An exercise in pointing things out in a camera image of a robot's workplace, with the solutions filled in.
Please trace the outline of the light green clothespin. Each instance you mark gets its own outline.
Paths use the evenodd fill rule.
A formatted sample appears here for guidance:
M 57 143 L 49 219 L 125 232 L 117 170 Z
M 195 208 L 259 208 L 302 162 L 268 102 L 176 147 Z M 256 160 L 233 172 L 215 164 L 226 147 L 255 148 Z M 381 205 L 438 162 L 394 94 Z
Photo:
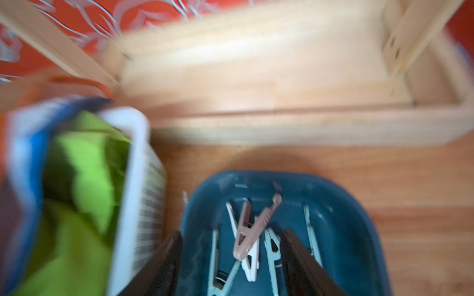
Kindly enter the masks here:
M 319 250 L 319 247 L 318 247 L 316 234 L 315 234 L 314 228 L 311 224 L 311 215 L 310 215 L 310 211 L 309 211 L 309 206 L 304 204 L 303 205 L 303 211 L 304 211 L 304 218 L 305 218 L 305 221 L 306 221 L 306 229 L 307 229 L 307 235 L 308 235 L 308 238 L 309 238 L 311 254 L 316 259 L 316 262 L 322 267 L 323 266 L 322 258 L 321 258 L 320 250 Z

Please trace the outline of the lime green shorts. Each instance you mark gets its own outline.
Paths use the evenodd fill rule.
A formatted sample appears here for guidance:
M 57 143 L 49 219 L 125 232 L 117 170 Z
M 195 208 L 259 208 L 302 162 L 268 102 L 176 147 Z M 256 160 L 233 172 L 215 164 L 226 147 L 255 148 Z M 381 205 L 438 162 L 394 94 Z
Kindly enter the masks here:
M 53 137 L 35 245 L 14 295 L 105 294 L 130 145 L 88 111 Z

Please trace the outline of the rainbow striped shorts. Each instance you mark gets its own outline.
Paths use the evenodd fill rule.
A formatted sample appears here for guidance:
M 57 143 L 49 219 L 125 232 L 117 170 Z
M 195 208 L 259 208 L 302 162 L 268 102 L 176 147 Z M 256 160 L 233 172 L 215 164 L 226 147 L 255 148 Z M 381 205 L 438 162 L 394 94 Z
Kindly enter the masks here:
M 109 87 L 72 76 L 11 84 L 13 106 L 1 112 L 1 295 L 22 281 L 43 207 L 42 173 L 50 139 L 81 111 L 113 100 Z

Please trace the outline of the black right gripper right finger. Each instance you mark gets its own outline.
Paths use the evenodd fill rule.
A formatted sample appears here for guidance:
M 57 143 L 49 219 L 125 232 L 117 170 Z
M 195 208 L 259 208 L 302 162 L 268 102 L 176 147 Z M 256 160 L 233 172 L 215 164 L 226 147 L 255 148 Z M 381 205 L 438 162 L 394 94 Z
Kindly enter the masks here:
M 290 228 L 283 232 L 280 253 L 289 296 L 346 295 Z

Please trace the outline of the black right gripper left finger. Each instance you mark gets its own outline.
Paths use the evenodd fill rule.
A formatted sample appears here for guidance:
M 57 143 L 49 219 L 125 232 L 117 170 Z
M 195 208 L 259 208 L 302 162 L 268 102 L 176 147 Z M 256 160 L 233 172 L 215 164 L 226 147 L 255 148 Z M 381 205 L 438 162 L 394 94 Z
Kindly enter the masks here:
M 119 296 L 173 296 L 177 290 L 183 250 L 181 232 L 176 231 L 153 253 Z

